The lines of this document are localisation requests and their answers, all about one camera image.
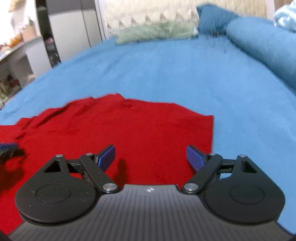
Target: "ribbed black surface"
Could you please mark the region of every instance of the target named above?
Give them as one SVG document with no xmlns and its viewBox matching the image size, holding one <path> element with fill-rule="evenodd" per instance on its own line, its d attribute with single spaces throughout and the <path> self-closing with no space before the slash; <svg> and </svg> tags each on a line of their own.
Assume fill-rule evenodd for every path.
<svg viewBox="0 0 296 241">
<path fill-rule="evenodd" d="M 26 222 L 9 237 L 12 241 L 284 241 L 291 235 L 274 222 L 258 226 L 224 222 L 197 196 L 181 194 L 174 185 L 125 185 L 117 194 L 102 196 L 89 214 L 72 223 L 44 227 Z"/>
</svg>

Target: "small logo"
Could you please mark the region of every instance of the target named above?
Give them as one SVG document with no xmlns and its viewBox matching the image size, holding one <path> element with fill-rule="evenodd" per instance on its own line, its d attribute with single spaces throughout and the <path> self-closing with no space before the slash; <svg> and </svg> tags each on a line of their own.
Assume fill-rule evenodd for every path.
<svg viewBox="0 0 296 241">
<path fill-rule="evenodd" d="M 149 187 L 149 188 L 146 189 L 146 191 L 152 193 L 152 192 L 154 192 L 154 188 Z"/>
</svg>

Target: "green blanket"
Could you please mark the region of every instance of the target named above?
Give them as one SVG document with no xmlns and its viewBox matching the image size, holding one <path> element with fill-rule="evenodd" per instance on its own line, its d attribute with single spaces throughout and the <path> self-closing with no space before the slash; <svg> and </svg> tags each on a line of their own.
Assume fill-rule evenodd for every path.
<svg viewBox="0 0 296 241">
<path fill-rule="evenodd" d="M 115 44 L 121 45 L 128 42 L 155 39 L 187 39 L 197 36 L 197 34 L 197 29 L 193 26 L 193 23 L 157 23 L 124 29 L 119 33 Z"/>
</svg>

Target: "triangular cutout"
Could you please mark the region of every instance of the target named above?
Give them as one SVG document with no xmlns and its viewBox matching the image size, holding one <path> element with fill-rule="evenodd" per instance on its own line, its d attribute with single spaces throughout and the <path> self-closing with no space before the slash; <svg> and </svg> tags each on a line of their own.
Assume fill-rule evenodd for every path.
<svg viewBox="0 0 296 241">
<path fill-rule="evenodd" d="M 59 161 L 54 161 L 50 167 L 48 167 L 44 172 L 48 173 L 48 172 L 60 172 L 61 168 L 59 166 Z"/>
<path fill-rule="evenodd" d="M 247 161 L 242 161 L 242 172 L 257 173 L 256 170 Z"/>
</svg>

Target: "red cloth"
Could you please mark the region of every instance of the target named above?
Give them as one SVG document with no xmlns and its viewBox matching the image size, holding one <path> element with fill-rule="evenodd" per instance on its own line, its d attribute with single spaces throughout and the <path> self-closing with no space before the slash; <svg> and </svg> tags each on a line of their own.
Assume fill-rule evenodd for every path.
<svg viewBox="0 0 296 241">
<path fill-rule="evenodd" d="M 116 159 L 106 174 L 119 186 L 181 186 L 195 173 L 186 160 L 186 146 L 209 153 L 212 134 L 213 116 L 119 94 L 73 101 L 14 126 L 0 126 L 0 142 L 17 142 L 26 152 L 0 165 L 0 229 L 8 234 L 22 222 L 15 193 L 56 154 L 75 159 L 113 144 Z"/>
</svg>

